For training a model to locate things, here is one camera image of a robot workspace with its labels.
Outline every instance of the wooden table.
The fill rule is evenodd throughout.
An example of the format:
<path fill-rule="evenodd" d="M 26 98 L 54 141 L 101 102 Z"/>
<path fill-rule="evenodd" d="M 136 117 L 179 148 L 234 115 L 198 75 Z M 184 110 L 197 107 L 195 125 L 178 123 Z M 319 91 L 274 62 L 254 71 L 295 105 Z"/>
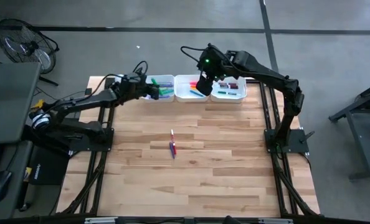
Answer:
<path fill-rule="evenodd" d="M 95 89 L 101 79 L 90 77 L 88 87 Z M 279 92 L 277 100 L 281 111 Z M 83 111 L 80 121 L 96 121 L 98 112 Z M 293 128 L 298 125 L 296 118 Z M 98 215 L 279 217 L 258 85 L 248 85 L 242 104 L 129 101 L 116 108 L 113 127 Z M 168 147 L 171 129 L 175 159 Z M 81 152 L 70 160 L 57 211 L 80 192 L 89 158 Z M 295 188 L 319 212 L 305 158 L 289 154 L 288 160 Z M 284 194 L 290 211 L 287 190 Z"/>

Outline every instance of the red marker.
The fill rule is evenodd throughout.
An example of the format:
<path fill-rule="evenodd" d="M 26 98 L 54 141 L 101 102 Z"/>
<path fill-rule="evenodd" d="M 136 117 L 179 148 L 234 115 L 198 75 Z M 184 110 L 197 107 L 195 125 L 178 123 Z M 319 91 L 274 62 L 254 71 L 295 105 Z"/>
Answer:
<path fill-rule="evenodd" d="M 177 149 L 175 149 L 175 142 L 174 142 L 174 131 L 171 130 L 171 142 L 173 142 L 173 149 L 174 149 L 174 154 L 177 154 Z"/>

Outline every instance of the white plastic bin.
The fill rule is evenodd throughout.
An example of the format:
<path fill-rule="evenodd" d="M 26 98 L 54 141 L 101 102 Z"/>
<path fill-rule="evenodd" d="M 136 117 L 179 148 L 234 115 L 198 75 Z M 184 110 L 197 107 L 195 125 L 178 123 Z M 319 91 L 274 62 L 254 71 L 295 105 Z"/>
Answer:
<path fill-rule="evenodd" d="M 146 77 L 146 83 L 152 83 L 152 78 L 156 80 L 157 83 L 172 83 L 173 89 L 175 87 L 174 84 L 174 76 L 172 75 L 148 75 Z M 148 103 L 167 103 L 167 102 L 173 102 L 175 94 L 174 92 L 168 94 L 169 98 L 162 98 L 158 100 L 151 99 L 150 96 L 147 97 L 141 97 L 141 100 L 148 102 Z"/>
<path fill-rule="evenodd" d="M 197 96 L 191 93 L 191 82 L 199 81 L 199 75 L 177 75 L 175 76 L 174 92 L 178 102 L 206 102 L 208 96 Z"/>
<path fill-rule="evenodd" d="M 226 83 L 237 83 L 238 89 L 220 88 L 217 82 L 213 83 L 211 92 L 211 101 L 222 102 L 222 103 L 241 103 L 242 100 L 247 96 L 246 79 L 239 77 L 236 80 L 234 77 L 225 78 L 224 81 L 219 80 L 218 82 Z M 218 91 L 224 91 L 229 93 L 236 93 L 237 95 L 221 94 Z"/>

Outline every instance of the concrete floor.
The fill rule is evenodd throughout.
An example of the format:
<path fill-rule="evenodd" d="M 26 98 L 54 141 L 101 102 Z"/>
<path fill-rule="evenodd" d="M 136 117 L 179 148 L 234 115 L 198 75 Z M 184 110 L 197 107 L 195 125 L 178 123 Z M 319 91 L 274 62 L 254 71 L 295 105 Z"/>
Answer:
<path fill-rule="evenodd" d="M 271 29 L 370 30 L 370 0 L 265 3 Z M 0 0 L 0 19 L 5 17 L 48 26 L 264 28 L 258 0 Z M 55 97 L 84 90 L 91 75 L 129 72 L 140 60 L 148 61 L 149 74 L 196 73 L 193 61 L 179 51 L 182 45 L 200 48 L 211 42 L 222 50 L 246 50 L 270 66 L 265 34 L 44 34 L 61 48 L 56 68 L 47 75 L 60 86 L 39 84 Z M 348 124 L 327 119 L 370 86 L 370 35 L 275 34 L 272 39 L 279 70 L 299 79 L 305 93 L 300 123 L 306 131 L 315 131 L 308 144 L 322 214 L 370 221 L 370 179 L 348 180 L 349 174 L 364 170 Z M 9 61 L 1 50 L 0 60 Z M 39 206 L 19 216 L 49 213 L 56 195 L 39 200 Z"/>

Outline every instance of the desk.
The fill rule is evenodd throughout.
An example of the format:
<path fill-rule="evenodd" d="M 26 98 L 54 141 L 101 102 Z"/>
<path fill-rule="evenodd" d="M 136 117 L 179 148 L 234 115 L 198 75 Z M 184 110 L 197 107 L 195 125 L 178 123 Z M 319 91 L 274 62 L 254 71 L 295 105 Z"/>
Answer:
<path fill-rule="evenodd" d="M 0 171 L 5 170 L 16 150 L 16 144 L 6 145 L 1 149 Z M 9 171 L 12 172 L 11 181 L 5 198 L 0 201 L 0 219 L 12 218 L 16 209 L 17 200 L 21 193 L 24 172 L 29 162 L 32 151 L 32 143 L 22 141 L 18 143 L 17 152 L 12 161 Z"/>
<path fill-rule="evenodd" d="M 88 87 L 101 79 L 90 77 Z M 279 217 L 259 86 L 248 85 L 247 96 L 240 105 L 133 100 L 117 107 L 98 215 Z M 277 93 L 277 99 L 281 111 L 283 96 Z M 96 121 L 98 112 L 83 111 L 80 121 Z M 175 160 L 168 148 L 171 129 Z M 69 161 L 57 211 L 80 192 L 89 158 L 80 152 Z M 295 188 L 319 212 L 306 160 L 298 154 L 288 159 Z"/>

